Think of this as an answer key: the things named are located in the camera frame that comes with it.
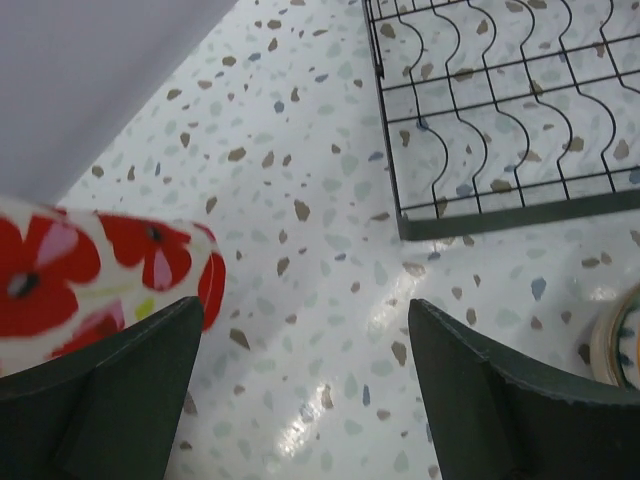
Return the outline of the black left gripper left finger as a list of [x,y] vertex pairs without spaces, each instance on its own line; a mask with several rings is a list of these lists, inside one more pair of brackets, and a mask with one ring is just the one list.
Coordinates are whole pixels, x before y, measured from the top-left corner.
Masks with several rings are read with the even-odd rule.
[[163,478],[203,319],[199,300],[187,297],[2,378],[2,478]]

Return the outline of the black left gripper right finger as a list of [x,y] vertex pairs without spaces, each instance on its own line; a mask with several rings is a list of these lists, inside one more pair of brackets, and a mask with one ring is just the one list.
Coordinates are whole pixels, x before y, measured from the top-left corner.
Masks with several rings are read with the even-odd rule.
[[638,478],[638,392],[537,361],[424,299],[408,327],[442,478]]

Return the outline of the striped cream bowl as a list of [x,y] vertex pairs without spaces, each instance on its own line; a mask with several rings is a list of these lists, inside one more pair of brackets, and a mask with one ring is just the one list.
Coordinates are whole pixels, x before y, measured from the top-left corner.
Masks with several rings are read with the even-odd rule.
[[598,316],[591,333],[590,364],[605,384],[639,390],[639,284]]

